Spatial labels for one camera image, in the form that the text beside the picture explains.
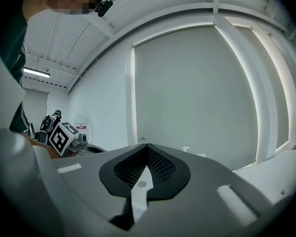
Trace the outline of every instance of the roller blind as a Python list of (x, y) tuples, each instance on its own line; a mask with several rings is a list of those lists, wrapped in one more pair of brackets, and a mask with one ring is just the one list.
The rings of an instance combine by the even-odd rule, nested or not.
[(258, 123), (245, 72), (215, 27), (135, 48), (138, 137), (206, 154), (231, 170), (255, 161)]
[(35, 132), (39, 132), (42, 119), (46, 116), (48, 93), (24, 89), (23, 108), (25, 116), (33, 123)]

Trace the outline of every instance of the white stripe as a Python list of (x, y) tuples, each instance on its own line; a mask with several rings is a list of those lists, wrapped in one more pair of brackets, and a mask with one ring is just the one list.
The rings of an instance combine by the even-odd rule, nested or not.
[(256, 214), (243, 202), (229, 185), (219, 187), (217, 193), (243, 227), (248, 226), (257, 219)]
[(81, 165), (79, 163), (75, 164), (75, 165), (71, 165), (68, 167), (63, 167), (63, 168), (58, 168), (57, 171), (59, 174), (63, 174), (63, 173), (67, 173), (67, 172), (71, 172), (77, 169), (82, 168)]
[(25, 120), (25, 118), (24, 118), (23, 102), (21, 102), (21, 106), (22, 106), (22, 110), (21, 110), (21, 118), (22, 118), (22, 120), (23, 120), (23, 123), (24, 123), (26, 129), (29, 129), (29, 126), (28, 126), (28, 124), (27, 124), (27, 122), (26, 122), (26, 120)]

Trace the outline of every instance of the fluorescent light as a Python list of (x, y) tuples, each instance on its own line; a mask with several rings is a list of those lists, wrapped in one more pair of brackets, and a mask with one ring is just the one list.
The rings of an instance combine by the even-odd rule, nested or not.
[(37, 70), (29, 69), (29, 68), (25, 68), (25, 67), (24, 67), (23, 71), (26, 73), (34, 74), (34, 75), (41, 76), (41, 77), (49, 78), (49, 76), (50, 76), (50, 74), (48, 74), (48, 73), (39, 72)]

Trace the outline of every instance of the white ceiling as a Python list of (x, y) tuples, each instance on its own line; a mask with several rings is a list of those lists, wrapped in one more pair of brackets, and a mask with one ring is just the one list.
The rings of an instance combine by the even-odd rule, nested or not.
[(269, 21), (294, 31), (289, 13), (279, 0), (114, 0), (103, 18), (43, 11), (28, 22), (26, 67), (50, 73), (50, 78), (24, 74), (23, 86), (69, 92), (88, 65), (132, 29), (160, 16), (191, 8), (217, 12), (229, 9)]

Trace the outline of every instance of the light strip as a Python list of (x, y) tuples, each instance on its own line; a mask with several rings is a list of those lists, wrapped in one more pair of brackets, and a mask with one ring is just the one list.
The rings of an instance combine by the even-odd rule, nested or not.
[(32, 69), (28, 69), (28, 68), (24, 68), (23, 71), (26, 73), (34, 74), (34, 75), (41, 76), (41, 77), (49, 78), (49, 76), (50, 76), (50, 74), (48, 74), (48, 73), (39, 72), (37, 70), (32, 70)]
[(57, 171), (59, 174), (63, 174), (63, 173), (71, 172), (80, 168), (82, 168), (82, 166), (79, 163), (77, 163), (68, 167), (58, 168)]

